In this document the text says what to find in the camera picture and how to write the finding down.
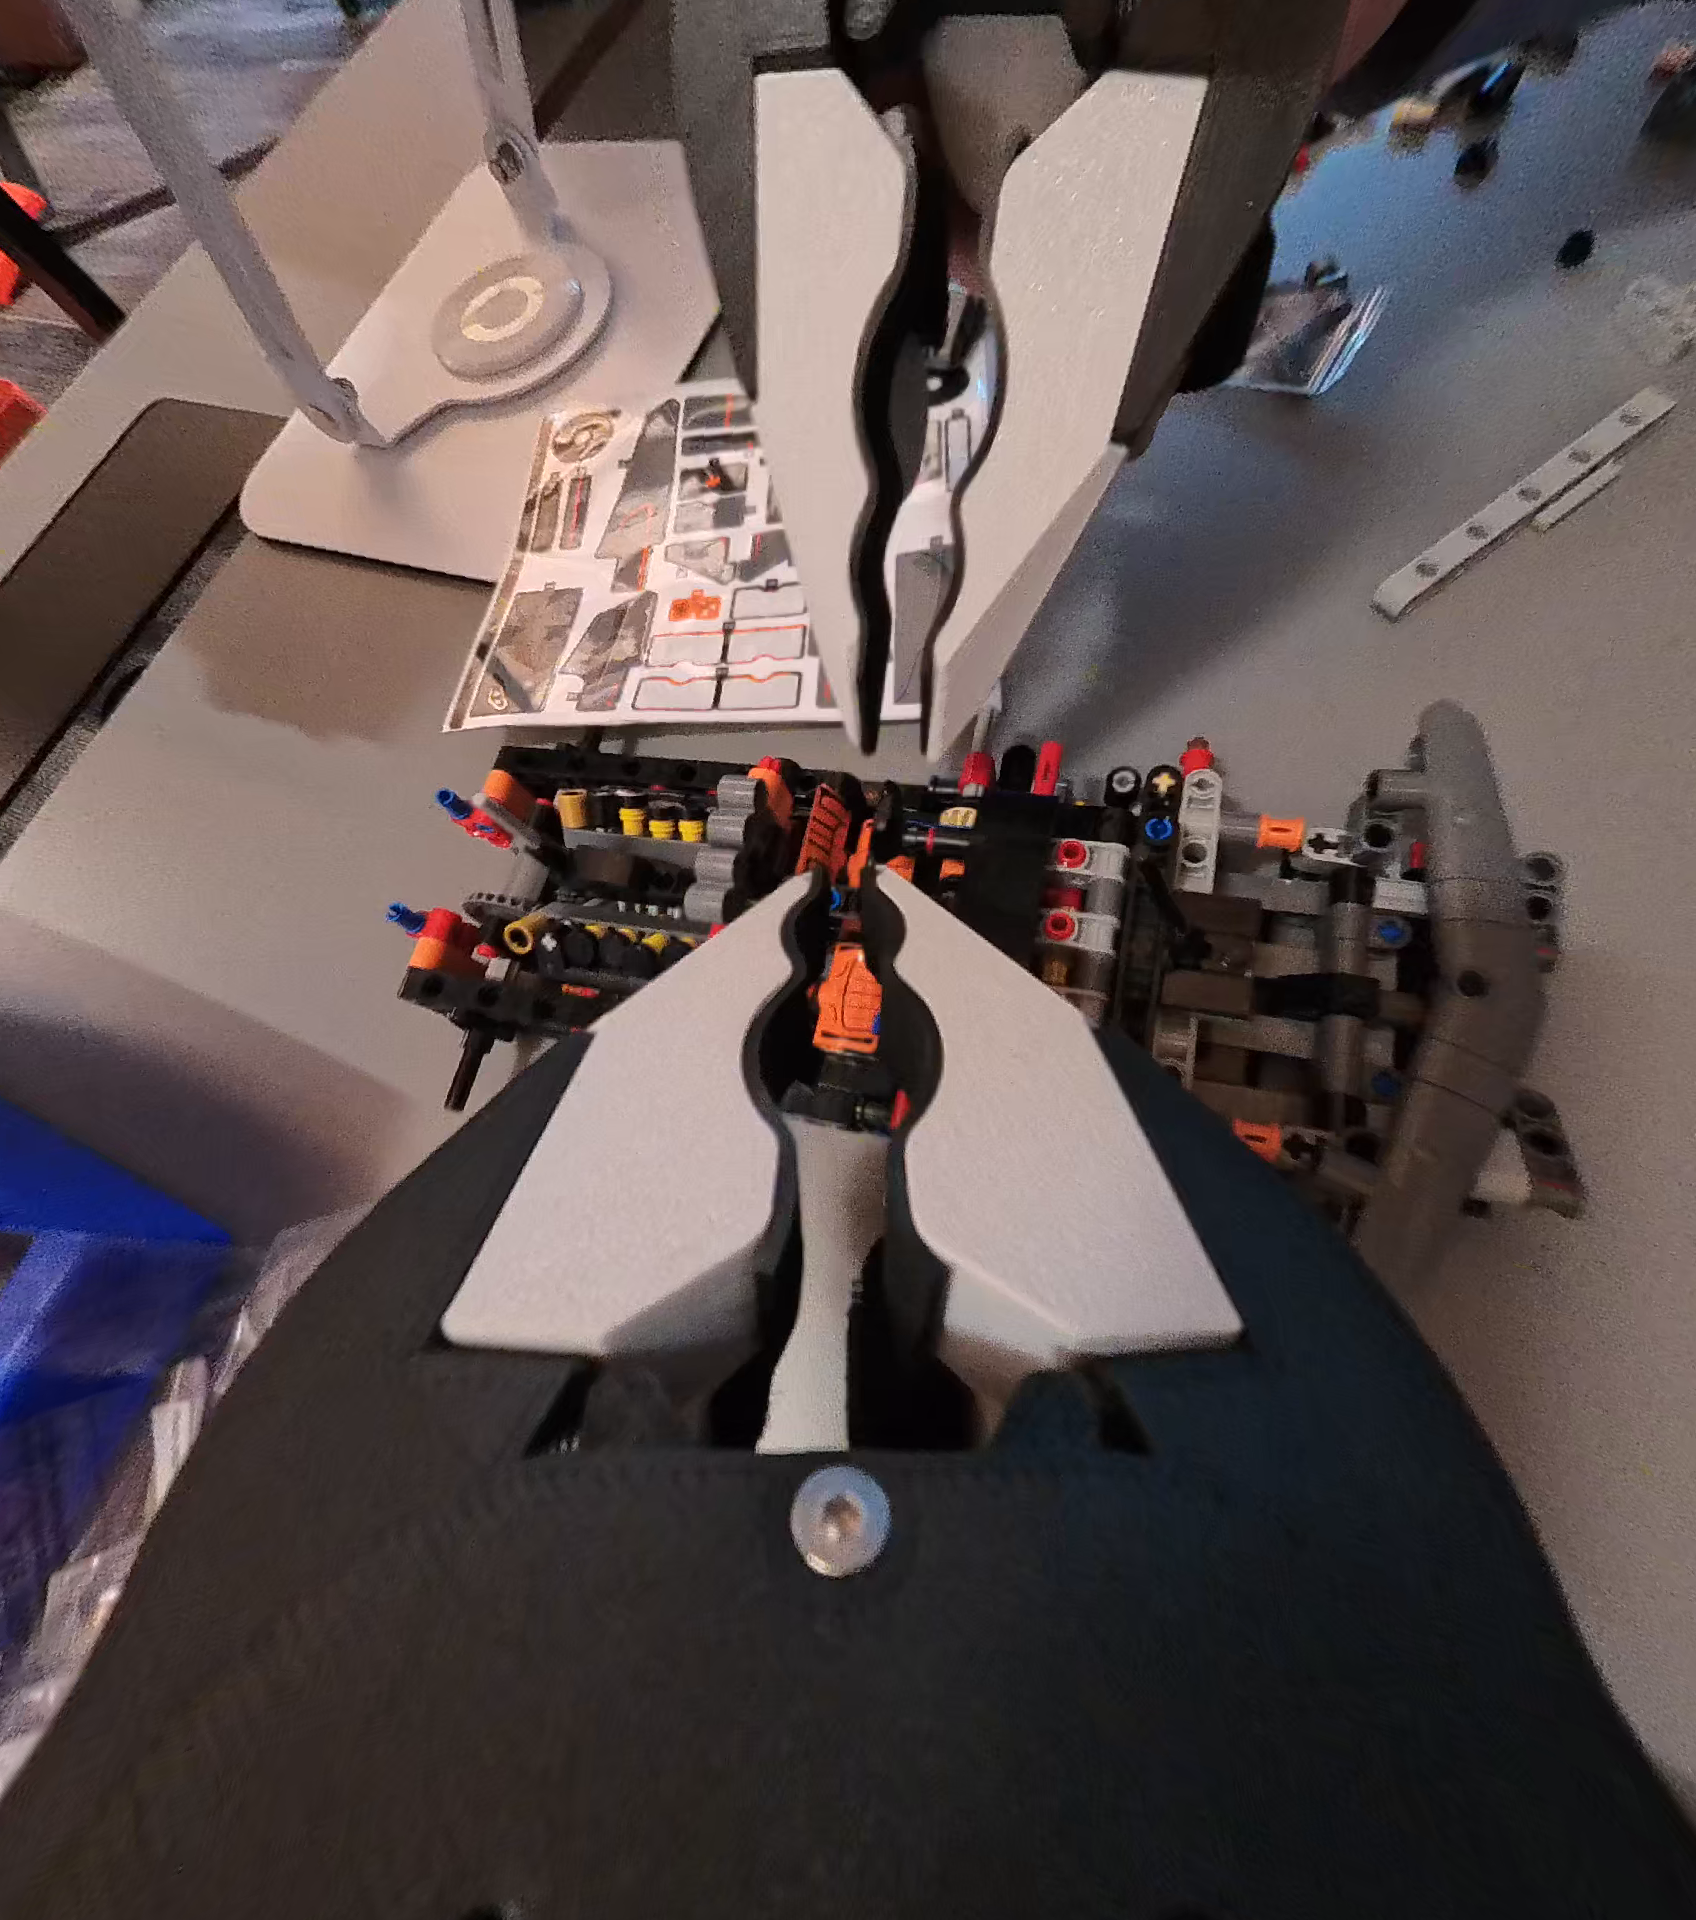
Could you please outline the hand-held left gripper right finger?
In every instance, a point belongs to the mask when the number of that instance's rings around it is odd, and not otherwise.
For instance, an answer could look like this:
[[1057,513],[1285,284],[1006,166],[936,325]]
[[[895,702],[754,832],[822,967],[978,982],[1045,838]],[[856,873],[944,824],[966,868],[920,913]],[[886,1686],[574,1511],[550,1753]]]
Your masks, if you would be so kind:
[[906,879],[875,879],[865,935],[897,1070],[905,1016],[927,1025],[901,1183],[942,1277],[936,1357],[957,1376],[1034,1376],[1235,1346],[1242,1318],[1102,1035]]

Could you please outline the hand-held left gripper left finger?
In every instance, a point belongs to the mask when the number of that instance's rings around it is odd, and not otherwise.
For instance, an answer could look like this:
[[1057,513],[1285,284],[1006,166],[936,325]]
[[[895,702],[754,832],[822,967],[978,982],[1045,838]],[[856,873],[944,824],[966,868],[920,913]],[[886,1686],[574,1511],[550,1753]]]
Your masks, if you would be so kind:
[[764,1033],[811,969],[788,879],[582,1038],[439,1331],[456,1348],[738,1363],[794,1224]]

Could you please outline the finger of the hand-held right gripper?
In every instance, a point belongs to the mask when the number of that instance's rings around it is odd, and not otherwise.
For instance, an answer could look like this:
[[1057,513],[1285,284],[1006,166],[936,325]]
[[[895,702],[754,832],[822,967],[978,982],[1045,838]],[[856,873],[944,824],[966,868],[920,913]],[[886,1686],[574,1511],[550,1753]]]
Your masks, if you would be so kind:
[[1124,458],[1117,415],[1207,92],[1199,77],[1105,74],[1006,173],[987,261],[1004,361],[929,646],[933,757],[1012,663]]
[[863,404],[876,321],[912,241],[916,160],[839,68],[754,81],[756,413],[839,721],[867,753],[884,667],[860,582],[876,503]]

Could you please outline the black orange lego car chassis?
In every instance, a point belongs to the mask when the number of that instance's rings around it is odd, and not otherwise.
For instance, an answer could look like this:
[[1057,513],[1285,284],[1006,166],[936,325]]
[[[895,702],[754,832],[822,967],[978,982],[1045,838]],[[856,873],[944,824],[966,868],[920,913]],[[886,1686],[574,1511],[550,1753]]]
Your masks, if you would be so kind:
[[436,804],[507,858],[456,901],[385,913],[402,1001],[460,1036],[451,1112],[496,1046],[597,1025],[781,883],[820,875],[809,1057],[779,1104],[890,1138],[908,1098],[861,928],[884,873],[1143,1050],[1385,1269],[1464,1215],[1586,1209],[1556,1102],[1526,1083],[1565,869],[1514,853],[1467,712],[1428,712],[1409,766],[1374,774],[1344,824],[1237,804],[1199,736],[1088,787],[1053,742],[863,781],[589,736],[507,747],[479,791]]

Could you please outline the small mixed lego pieces cluster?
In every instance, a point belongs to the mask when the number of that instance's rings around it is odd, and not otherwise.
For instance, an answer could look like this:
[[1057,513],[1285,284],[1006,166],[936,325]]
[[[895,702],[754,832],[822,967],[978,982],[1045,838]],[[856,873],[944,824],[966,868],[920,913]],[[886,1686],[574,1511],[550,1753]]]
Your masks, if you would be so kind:
[[1481,61],[1405,94],[1389,109],[1389,141],[1415,147],[1436,132],[1482,130],[1501,121],[1527,74],[1527,61]]

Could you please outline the lego sticker sheet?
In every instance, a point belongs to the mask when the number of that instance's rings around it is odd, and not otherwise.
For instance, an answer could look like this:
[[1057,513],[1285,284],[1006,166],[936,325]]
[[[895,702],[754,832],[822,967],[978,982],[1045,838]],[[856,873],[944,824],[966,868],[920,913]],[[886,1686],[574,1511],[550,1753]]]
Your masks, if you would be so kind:
[[443,731],[839,719],[741,389],[696,380],[550,413]]

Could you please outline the long grey lego beam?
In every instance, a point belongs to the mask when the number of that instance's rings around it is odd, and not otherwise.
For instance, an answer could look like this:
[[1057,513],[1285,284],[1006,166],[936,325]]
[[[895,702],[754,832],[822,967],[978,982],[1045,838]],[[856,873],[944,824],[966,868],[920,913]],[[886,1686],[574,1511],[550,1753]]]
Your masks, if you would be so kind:
[[1651,434],[1678,400],[1644,389],[1595,423],[1552,458],[1496,496],[1460,526],[1389,575],[1370,595],[1370,607],[1398,620],[1428,595],[1482,562],[1499,545],[1526,528],[1548,530],[1614,483],[1632,445]]

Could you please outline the heap of clear plastic bags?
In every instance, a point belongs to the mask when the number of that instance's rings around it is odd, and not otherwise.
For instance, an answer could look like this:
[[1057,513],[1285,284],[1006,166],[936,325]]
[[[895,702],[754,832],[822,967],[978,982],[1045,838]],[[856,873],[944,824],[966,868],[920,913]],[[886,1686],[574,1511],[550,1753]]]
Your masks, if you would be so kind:
[[404,1654],[466,1652],[432,1588],[494,1519],[567,1361],[456,1346],[501,1207],[447,1155],[368,1209],[248,1254],[220,1241],[0,1230],[0,1755],[49,1774],[15,1836],[220,1802],[270,1714],[389,1699]]

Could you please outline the blue plastic box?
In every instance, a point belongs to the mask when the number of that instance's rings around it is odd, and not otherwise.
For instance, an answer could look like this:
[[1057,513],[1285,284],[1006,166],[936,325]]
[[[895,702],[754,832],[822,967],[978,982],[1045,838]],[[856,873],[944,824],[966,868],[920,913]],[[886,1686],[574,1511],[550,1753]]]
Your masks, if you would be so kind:
[[0,1098],[0,1656],[88,1532],[235,1247]]

